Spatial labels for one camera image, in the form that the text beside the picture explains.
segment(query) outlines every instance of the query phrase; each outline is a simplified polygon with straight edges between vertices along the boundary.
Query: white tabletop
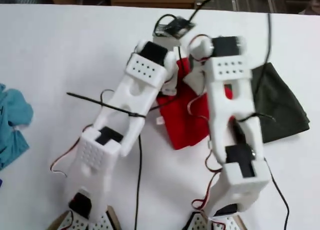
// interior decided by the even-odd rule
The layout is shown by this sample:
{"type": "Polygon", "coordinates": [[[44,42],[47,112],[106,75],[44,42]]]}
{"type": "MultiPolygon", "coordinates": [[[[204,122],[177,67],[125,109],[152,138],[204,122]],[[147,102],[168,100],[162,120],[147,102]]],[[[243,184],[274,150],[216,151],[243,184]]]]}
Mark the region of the white tabletop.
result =
{"type": "MultiPolygon", "coordinates": [[[[98,99],[103,89],[115,89],[138,40],[151,40],[156,20],[166,13],[188,17],[191,11],[0,6],[0,82],[21,90],[34,109],[33,122],[23,131],[30,149],[0,171],[1,229],[43,230],[66,210],[65,179],[50,173],[49,165],[100,109],[66,92],[98,99]]],[[[201,11],[195,22],[213,37],[243,36],[249,66],[263,63],[266,15],[201,11]]],[[[320,17],[272,15],[270,61],[311,120],[309,131],[265,145],[266,158],[290,205],[288,229],[318,228],[319,29],[320,17]]],[[[192,211],[190,202],[203,196],[211,176],[204,166],[207,144],[173,151],[164,127],[155,125],[158,115],[150,113],[142,131],[138,229],[181,229],[192,211]]],[[[65,170],[69,161],[58,167],[65,170]]],[[[119,160],[114,174],[110,204],[123,229],[134,225],[138,166],[135,146],[119,160]]],[[[285,206],[272,184],[242,214],[249,230],[283,229],[285,216],[285,206]]]]}

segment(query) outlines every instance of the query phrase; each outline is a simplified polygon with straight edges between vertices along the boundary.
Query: red cloth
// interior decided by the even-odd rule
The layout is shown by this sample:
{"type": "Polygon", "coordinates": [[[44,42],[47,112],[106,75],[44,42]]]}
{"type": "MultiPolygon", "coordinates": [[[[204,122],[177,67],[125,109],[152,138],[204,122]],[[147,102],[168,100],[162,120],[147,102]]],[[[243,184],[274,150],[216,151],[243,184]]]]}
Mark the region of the red cloth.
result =
{"type": "MultiPolygon", "coordinates": [[[[188,103],[197,97],[195,92],[185,84],[182,79],[189,73],[189,62],[187,58],[182,59],[184,71],[181,68],[180,60],[177,82],[177,99],[160,108],[160,113],[164,118],[166,130],[174,149],[179,150],[186,146],[196,145],[209,134],[207,122],[199,117],[191,116],[188,113],[188,103]]],[[[231,99],[232,91],[225,88],[226,96],[231,99]]],[[[159,96],[157,103],[162,105],[170,101],[173,96],[159,96]]],[[[202,115],[209,118],[207,94],[201,96],[191,105],[191,112],[194,115],[202,115]]]]}

